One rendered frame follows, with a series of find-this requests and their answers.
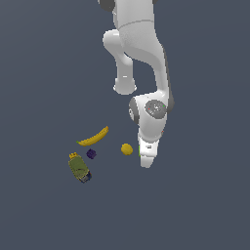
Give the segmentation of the yellow banana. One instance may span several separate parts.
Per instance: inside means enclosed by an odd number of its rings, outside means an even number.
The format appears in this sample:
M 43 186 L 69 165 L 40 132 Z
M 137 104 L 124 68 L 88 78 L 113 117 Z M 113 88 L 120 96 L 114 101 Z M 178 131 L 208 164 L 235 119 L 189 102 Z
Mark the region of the yellow banana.
M 107 134 L 107 132 L 108 132 L 108 127 L 104 127 L 97 135 L 77 143 L 81 146 L 91 146 L 100 141 L 101 139 L 103 139 Z

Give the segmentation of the olive green mustard bottle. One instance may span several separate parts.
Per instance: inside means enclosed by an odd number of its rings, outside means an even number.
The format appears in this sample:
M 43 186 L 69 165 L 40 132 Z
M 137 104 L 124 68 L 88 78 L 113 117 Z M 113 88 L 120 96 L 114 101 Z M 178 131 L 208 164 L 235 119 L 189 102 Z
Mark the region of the olive green mustard bottle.
M 76 152 L 69 155 L 68 165 L 73 176 L 81 183 L 86 183 L 92 179 L 92 174 L 83 161 L 82 157 Z

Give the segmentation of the yellow lemon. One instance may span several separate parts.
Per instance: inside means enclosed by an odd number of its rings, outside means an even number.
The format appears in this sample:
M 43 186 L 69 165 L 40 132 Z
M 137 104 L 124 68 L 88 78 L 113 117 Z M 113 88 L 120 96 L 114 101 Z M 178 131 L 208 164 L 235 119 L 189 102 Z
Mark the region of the yellow lemon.
M 129 144 L 123 144 L 121 151 L 124 155 L 131 155 L 133 153 L 133 148 Z

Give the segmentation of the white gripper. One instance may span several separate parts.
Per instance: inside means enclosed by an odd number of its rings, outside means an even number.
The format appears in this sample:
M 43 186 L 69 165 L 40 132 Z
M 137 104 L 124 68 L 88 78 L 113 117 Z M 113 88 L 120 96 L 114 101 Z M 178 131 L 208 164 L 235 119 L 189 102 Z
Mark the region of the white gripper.
M 159 141 L 152 143 L 146 142 L 141 136 L 138 136 L 139 156 L 141 158 L 141 166 L 149 168 L 154 158 L 157 156 Z

